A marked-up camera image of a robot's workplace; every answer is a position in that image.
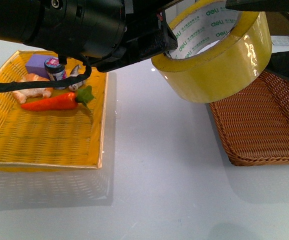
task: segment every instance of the purple block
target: purple block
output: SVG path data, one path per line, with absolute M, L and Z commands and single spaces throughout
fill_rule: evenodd
M 45 61 L 53 57 L 54 56 L 33 54 L 29 61 L 26 63 L 25 68 L 29 74 L 37 74 L 40 77 L 50 79 L 47 71 L 45 70 Z

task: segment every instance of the yellow tape roll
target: yellow tape roll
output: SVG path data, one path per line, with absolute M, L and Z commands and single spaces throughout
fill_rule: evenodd
M 254 81 L 270 60 L 265 13 L 229 10 L 225 4 L 200 0 L 186 9 L 170 23 L 178 49 L 151 59 L 187 101 L 210 103 L 229 97 Z

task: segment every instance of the jar lid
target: jar lid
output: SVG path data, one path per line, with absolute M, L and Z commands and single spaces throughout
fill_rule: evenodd
M 59 63 L 59 59 L 57 57 L 50 57 L 47 60 L 45 60 L 44 68 L 50 74 L 56 74 L 65 70 L 65 66 Z

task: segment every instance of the orange carrot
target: orange carrot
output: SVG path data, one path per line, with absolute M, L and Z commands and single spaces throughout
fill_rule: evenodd
M 67 92 L 51 98 L 45 98 L 34 102 L 24 103 L 21 108 L 28 111 L 48 111 L 48 110 L 72 110 L 82 103 L 87 107 L 87 103 L 95 97 L 92 95 L 91 86 L 79 89 L 77 93 Z

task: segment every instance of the yellow wicker tray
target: yellow wicker tray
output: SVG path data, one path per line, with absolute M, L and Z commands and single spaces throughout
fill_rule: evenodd
M 242 91 L 209 105 L 233 165 L 289 164 L 288 81 L 263 72 Z
M 20 79 L 33 54 L 17 51 L 0 68 L 0 83 Z M 66 73 L 82 63 L 68 59 Z M 102 167 L 107 75 L 92 69 L 86 81 L 95 96 L 88 107 L 75 110 L 30 112 L 23 110 L 10 92 L 0 93 L 0 171 L 54 171 Z M 55 90 L 52 96 L 68 92 Z

